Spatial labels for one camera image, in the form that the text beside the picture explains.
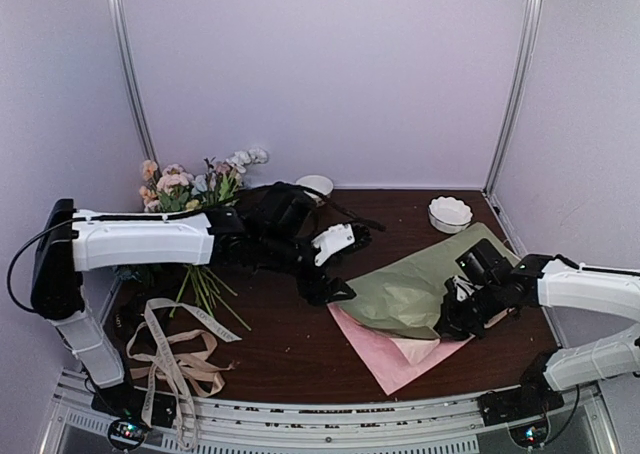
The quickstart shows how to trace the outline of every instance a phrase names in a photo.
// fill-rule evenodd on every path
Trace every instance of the wooden table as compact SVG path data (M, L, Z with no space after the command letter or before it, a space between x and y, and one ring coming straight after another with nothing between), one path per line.
M373 232L373 243L349 256L332 275L351 279L447 238L429 224L427 206L440 195L464 200L475 222L485 223L500 239L505 235L479 192L473 191L336 191L333 199L363 217L387 226ZM322 223L343 218L328 208ZM541 351L555 347L544 314L525 309L520 319L507 318L493 327L483 340L463 349L408 386L385 396L375 379L350 347L324 307L311 307L296 293L288 276L259 272L253 278L242 269L218 271L239 297L228 296L233 308L252 327L247 332L225 309L216 317L240 335L241 342L224 344L212 362L223 366L238 363L224 377L227 385L220 398L281 403L356 403L385 400L418 400L496 389L518 383L523 370ZM123 289L120 302L131 295ZM179 315L169 333L193 329L197 322Z

